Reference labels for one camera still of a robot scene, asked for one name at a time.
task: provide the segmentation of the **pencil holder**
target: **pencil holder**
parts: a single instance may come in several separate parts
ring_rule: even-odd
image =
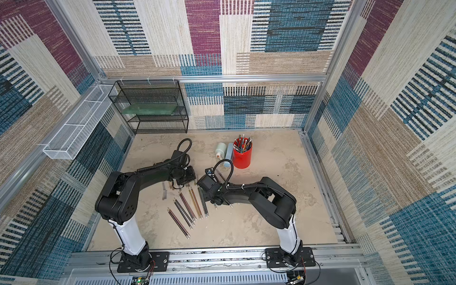
[[[235,144],[239,145],[240,139],[235,140]],[[253,144],[250,146],[250,149],[240,153],[236,149],[233,149],[233,164],[236,168],[243,169],[247,168],[250,165],[250,160],[252,159],[252,148]]]

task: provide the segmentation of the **patterned carpet wall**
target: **patterned carpet wall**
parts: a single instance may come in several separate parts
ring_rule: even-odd
[[[81,251],[97,213],[94,203],[132,137],[111,106],[75,160],[46,158],[1,213],[2,284],[56,284]]]
[[[456,2],[369,0],[309,136],[377,284],[456,284]]]
[[[0,185],[93,82],[43,0],[0,0]]]
[[[189,129],[301,128],[320,82],[181,83]]]
[[[94,82],[46,3],[0,0],[0,185]],[[0,214],[0,283],[56,284],[131,140],[112,107],[73,161],[46,158]]]
[[[351,0],[61,0],[108,77],[323,73]]]

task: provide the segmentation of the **white mesh basket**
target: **white mesh basket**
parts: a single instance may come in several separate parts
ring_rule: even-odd
[[[51,159],[73,160],[111,105],[109,95],[117,95],[117,90],[112,85],[98,85],[49,141],[43,152]]]

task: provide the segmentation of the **metal vent grille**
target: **metal vent grille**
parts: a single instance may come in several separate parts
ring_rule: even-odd
[[[132,276],[116,276],[121,285],[130,285]],[[224,285],[224,284],[284,284],[286,273],[274,272],[226,272],[226,273],[194,273],[194,274],[155,274],[150,285]],[[116,285],[114,278],[109,277],[77,277],[74,285]]]
[[[51,159],[73,160],[111,105],[108,95],[117,95],[112,85],[98,85],[79,105],[43,152]]]
[[[283,284],[285,282],[287,282],[286,273],[259,271],[154,275],[150,280],[150,285]]]
[[[118,277],[117,280],[121,285],[130,285],[132,276]],[[74,285],[116,285],[117,282],[110,277],[77,277]]]

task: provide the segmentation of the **aluminum rail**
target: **aluminum rail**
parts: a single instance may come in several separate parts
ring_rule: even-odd
[[[330,268],[363,268],[368,267],[358,244],[318,244],[304,245],[311,247],[315,260],[322,269]],[[242,272],[268,271],[266,262],[262,260],[266,248],[261,247],[233,247],[233,248],[205,248],[205,249],[160,249],[154,251],[169,251],[168,268],[166,272],[156,272],[156,275],[174,273],[211,273],[211,272]],[[111,251],[88,251],[73,253],[62,274],[67,277],[87,277],[109,275],[109,255]],[[113,258],[119,261],[120,254]],[[118,274],[117,265],[111,264],[115,275],[138,275],[138,273]],[[318,266],[306,267],[307,270],[318,270]]]
[[[307,116],[306,124],[304,125],[304,131],[309,130],[309,128],[312,124],[312,121],[315,118],[316,112],[317,112],[318,108],[320,107],[320,103],[323,100],[323,97],[325,96],[326,86],[332,78],[335,67],[339,64],[339,59],[345,49],[345,46],[348,43],[348,39],[350,38],[353,28],[355,27],[356,22],[359,19],[359,15],[361,14],[361,11],[363,10],[364,6],[366,5],[366,2],[367,2],[367,0],[355,0],[355,3],[353,4],[353,8],[350,9],[350,11],[348,12],[349,14],[346,19],[345,28],[342,31],[339,43],[336,47],[336,50],[334,51],[332,60],[328,66],[328,71],[326,73],[327,78],[317,91],[314,102],[313,102],[312,107]]]
[[[234,83],[234,82],[323,82],[324,73],[264,74],[264,75],[201,75],[201,76],[150,76],[102,78],[102,84],[114,84],[123,80],[165,80],[174,79],[180,83]]]

